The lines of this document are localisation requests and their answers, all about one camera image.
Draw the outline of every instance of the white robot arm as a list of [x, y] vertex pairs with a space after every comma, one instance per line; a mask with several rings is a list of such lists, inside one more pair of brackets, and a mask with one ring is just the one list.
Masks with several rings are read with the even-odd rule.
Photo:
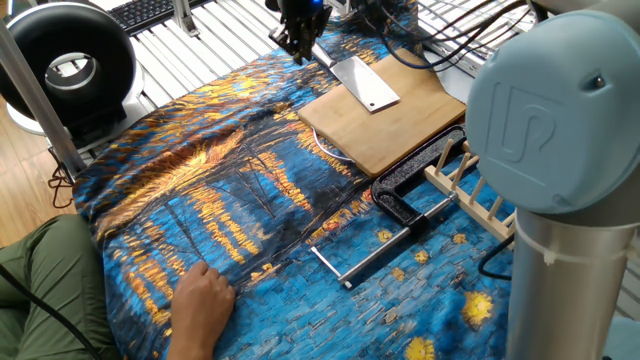
[[640, 223], [640, 1], [551, 1], [481, 69], [479, 170], [515, 204], [508, 360], [600, 360]]

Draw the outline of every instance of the wooden floor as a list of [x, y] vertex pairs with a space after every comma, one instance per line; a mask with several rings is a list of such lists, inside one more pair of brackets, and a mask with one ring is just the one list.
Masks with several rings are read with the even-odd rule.
[[[0, 97], [0, 247], [20, 240], [50, 218], [75, 213], [75, 207], [52, 206], [53, 190], [47, 180], [56, 163], [44, 137], [31, 135], [11, 121]], [[69, 188], [60, 189], [58, 203], [71, 199]]]

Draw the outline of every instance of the blue patterned cloth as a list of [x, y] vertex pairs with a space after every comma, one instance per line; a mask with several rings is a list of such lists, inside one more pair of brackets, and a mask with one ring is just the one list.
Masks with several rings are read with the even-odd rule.
[[[322, 43], [337, 60], [387, 55], [350, 29]], [[309, 251], [344, 272], [400, 228], [372, 202], [371, 180], [320, 151], [296, 115], [336, 85], [275, 51], [142, 119], [81, 175], [76, 206], [102, 251], [128, 358], [165, 355], [172, 289], [200, 260], [239, 294], [219, 359], [503, 358], [509, 286], [476, 270], [497, 241], [457, 206], [350, 291]], [[478, 201], [495, 197], [487, 188]], [[425, 183], [407, 199], [426, 210], [443, 195]], [[501, 254], [491, 268], [511, 261]]]

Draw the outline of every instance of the silver metal plate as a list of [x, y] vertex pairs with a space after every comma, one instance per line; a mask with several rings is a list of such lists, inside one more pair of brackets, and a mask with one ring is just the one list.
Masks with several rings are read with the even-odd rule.
[[400, 101], [398, 94], [357, 56], [335, 64], [331, 72], [369, 112], [380, 111]]

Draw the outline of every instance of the person's arm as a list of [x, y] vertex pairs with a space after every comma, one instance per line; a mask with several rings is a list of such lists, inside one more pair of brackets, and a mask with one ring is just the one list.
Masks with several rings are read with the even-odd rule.
[[171, 300], [171, 344], [167, 360], [211, 360], [235, 301], [235, 291], [206, 263], [178, 281]]

